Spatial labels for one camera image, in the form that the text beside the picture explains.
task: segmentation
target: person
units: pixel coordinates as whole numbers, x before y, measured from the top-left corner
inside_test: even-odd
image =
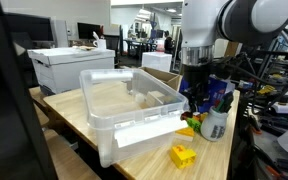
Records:
[[[166,54],[172,54],[173,53],[173,42],[172,38],[170,37],[170,33],[168,31],[164,32],[165,41],[164,41],[164,49]]]

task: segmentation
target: cardboard box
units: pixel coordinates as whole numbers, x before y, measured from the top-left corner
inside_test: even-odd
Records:
[[[180,89],[182,76],[170,72],[160,71],[153,68],[148,67],[139,67],[139,69],[144,70],[145,72],[149,73],[150,75],[154,76],[156,79],[162,81],[163,83],[167,84],[169,87],[178,91]]]

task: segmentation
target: white container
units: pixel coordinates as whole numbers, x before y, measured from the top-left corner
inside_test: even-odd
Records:
[[[150,67],[161,71],[170,71],[172,55],[164,52],[146,52],[142,56],[142,67]]]
[[[225,132],[227,113],[218,113],[212,107],[201,126],[201,134],[209,141],[220,140]]]
[[[103,167],[170,143],[187,127],[187,99],[140,69],[85,70],[80,81]]]
[[[113,69],[112,50],[83,51],[75,48],[28,50],[41,88],[58,94],[80,88],[79,74],[85,69]]]

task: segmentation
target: clear plastic bin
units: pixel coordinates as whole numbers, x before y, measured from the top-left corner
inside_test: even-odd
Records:
[[[187,127],[187,99],[143,70],[84,70],[80,83],[103,167],[170,143]]]

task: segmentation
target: white bottle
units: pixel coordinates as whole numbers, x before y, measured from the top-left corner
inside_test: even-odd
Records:
[[[213,108],[202,123],[201,133],[209,141],[218,141],[224,135],[228,114],[218,113]]]

